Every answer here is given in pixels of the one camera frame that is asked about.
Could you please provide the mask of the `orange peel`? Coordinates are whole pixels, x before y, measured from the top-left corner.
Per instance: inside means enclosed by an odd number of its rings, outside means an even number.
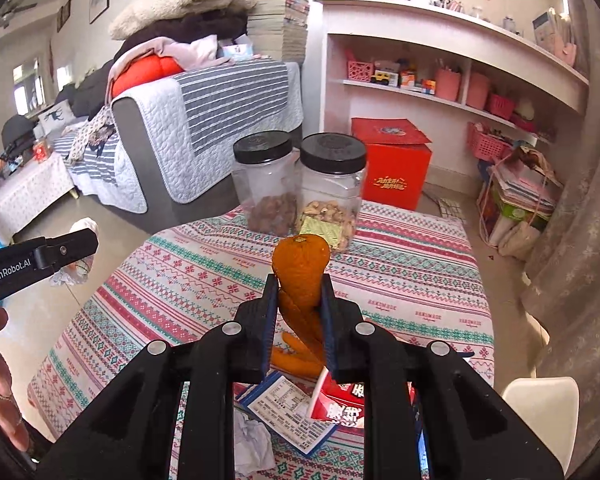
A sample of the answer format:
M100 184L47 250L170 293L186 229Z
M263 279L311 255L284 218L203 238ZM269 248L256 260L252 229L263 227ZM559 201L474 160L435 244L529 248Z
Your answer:
M315 234L284 238L272 255L272 270L279 284L277 307L290 328L282 338L290 350L274 348L271 363L302 379L315 380L326 364L321 298L329 260L326 240Z

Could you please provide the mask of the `white trash bin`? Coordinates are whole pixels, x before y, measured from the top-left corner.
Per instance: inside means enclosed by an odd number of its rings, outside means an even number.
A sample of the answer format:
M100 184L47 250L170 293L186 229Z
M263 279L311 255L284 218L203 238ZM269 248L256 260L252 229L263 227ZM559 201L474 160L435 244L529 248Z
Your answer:
M579 419L579 388L572 377L518 378L503 399L568 471Z

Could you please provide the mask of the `small covered side table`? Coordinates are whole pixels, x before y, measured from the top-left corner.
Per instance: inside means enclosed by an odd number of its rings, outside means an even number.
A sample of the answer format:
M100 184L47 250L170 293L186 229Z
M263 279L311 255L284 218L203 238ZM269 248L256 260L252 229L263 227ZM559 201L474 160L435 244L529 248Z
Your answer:
M76 189L61 154L31 159L0 182L0 241L7 245L42 212Z

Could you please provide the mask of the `crumpled white tissue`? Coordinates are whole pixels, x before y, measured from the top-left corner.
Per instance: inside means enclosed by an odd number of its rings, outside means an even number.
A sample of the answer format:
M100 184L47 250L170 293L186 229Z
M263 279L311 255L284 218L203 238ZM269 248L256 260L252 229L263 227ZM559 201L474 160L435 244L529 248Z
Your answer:
M234 465L241 476L275 467L271 435L258 420L234 410Z

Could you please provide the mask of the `red snack packet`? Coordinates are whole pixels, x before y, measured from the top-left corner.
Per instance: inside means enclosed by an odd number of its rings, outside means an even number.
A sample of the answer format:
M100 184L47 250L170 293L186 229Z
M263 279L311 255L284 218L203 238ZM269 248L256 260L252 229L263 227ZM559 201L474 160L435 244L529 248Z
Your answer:
M343 427L363 429L363 384L338 384L324 367L318 376L306 414L310 419Z

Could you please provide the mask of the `blue white paper card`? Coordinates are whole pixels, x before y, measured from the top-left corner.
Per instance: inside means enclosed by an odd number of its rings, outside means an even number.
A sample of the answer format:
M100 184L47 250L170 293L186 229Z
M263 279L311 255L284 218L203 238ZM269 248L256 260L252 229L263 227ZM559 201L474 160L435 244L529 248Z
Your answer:
M311 457L337 429L332 422L311 418L311 397L278 370L259 385L247 388L236 401L306 457Z

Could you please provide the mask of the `white lace curtain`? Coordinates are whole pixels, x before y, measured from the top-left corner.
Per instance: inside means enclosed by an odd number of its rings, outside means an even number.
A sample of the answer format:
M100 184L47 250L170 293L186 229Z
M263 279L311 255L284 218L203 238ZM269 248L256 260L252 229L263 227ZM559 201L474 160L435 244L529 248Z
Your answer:
M588 104L562 197L524 268L530 283L521 302L550 335L539 375L570 376L579 386L570 464L577 469L600 440L600 8L594 0L568 1Z

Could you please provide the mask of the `patterned striped tablecloth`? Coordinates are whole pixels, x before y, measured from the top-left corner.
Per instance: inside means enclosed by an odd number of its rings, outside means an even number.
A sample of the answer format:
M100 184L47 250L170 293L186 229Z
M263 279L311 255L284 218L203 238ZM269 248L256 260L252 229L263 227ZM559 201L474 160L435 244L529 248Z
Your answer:
M232 210L163 230L126 258L74 316L34 374L30 403L62 434L149 341L186 344L260 296L276 238ZM460 222L367 202L328 266L337 296L399 339L443 340L487 382L494 333Z

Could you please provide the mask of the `grey sofa with quilt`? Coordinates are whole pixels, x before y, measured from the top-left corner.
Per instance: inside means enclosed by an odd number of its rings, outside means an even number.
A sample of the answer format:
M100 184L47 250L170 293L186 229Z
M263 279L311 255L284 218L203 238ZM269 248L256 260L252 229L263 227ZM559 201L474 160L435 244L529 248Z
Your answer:
M74 131L53 148L82 194L155 233L237 206L237 140L268 130L300 140L301 72L265 58L204 68L126 90L104 113L105 140L78 160Z

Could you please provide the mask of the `orange red cushion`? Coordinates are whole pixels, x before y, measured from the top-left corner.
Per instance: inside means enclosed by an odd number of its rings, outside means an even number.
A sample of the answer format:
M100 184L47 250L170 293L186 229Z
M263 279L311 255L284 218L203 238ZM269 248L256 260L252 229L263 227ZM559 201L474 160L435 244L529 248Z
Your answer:
M144 58L138 58L125 67L124 71L115 76L112 80L111 96L115 98L121 93L139 86L147 84L164 77L179 74L183 71L178 62L170 56L161 56L152 54Z

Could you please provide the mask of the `stack of books and bags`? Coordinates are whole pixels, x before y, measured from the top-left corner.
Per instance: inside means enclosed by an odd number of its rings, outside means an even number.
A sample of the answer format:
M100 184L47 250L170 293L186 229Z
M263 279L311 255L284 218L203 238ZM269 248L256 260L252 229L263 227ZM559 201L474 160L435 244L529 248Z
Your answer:
M554 214L562 184L545 156L521 144L480 162L477 200L481 239L503 257L526 261Z

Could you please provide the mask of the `plastic jar dark nuts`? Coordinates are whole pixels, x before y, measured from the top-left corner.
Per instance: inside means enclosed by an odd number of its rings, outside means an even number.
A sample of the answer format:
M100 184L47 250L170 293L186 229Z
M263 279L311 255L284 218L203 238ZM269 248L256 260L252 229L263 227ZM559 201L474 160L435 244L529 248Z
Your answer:
M251 133L233 144L232 178L251 231L288 236L297 217L297 153L289 133Z

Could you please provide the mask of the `plastic jar light nuts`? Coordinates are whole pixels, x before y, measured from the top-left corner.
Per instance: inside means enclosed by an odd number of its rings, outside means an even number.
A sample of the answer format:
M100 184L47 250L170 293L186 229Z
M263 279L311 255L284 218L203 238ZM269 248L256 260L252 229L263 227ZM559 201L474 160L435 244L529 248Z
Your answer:
M326 240L343 252L358 223L366 177L365 144L343 133L320 132L304 138L296 165L296 232Z

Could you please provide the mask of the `red gift box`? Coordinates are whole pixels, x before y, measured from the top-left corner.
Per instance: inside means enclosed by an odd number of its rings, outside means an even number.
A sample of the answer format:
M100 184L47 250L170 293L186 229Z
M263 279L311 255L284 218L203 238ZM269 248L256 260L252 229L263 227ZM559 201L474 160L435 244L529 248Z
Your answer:
M351 133L367 151L363 200L415 210L432 155L428 136L406 118L355 117Z

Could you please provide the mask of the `pink storage basket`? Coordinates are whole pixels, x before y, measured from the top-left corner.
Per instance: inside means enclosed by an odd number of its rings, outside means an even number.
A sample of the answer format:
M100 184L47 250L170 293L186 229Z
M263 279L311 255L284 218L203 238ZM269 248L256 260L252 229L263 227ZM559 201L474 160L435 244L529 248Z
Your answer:
M497 162L513 151L513 145L482 122L468 122L467 147L476 159Z

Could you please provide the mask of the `beige fluffy blanket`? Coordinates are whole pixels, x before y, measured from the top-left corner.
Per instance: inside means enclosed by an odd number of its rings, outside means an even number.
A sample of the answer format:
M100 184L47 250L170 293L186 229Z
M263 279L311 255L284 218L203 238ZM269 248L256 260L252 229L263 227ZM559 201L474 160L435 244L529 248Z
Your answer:
M257 0L135 0L110 23L108 34L112 40L125 40L156 21L222 9L249 11L256 4Z

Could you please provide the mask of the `stack of magazines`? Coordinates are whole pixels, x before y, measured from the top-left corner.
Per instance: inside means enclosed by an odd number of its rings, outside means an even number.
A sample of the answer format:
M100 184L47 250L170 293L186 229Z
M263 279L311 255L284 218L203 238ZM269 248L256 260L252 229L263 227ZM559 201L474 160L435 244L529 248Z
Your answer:
M247 23L253 52L302 65L306 59L309 12L309 0L257 0Z

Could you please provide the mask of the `white bookshelf unit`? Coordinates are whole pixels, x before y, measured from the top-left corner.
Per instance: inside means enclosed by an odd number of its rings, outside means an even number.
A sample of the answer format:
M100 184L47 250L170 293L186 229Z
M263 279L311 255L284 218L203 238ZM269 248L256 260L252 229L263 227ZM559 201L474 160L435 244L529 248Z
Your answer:
M418 79L443 66L460 71L455 99L348 77L347 60L404 60ZM316 0L302 68L304 133L347 133L355 117L407 118L431 141L427 182L472 194L475 159L466 146L468 122L478 120L512 139L538 138L504 118L467 103L470 77L487 76L512 99L531 101L536 122L562 138L579 125L588 80L533 42L467 15L404 0Z

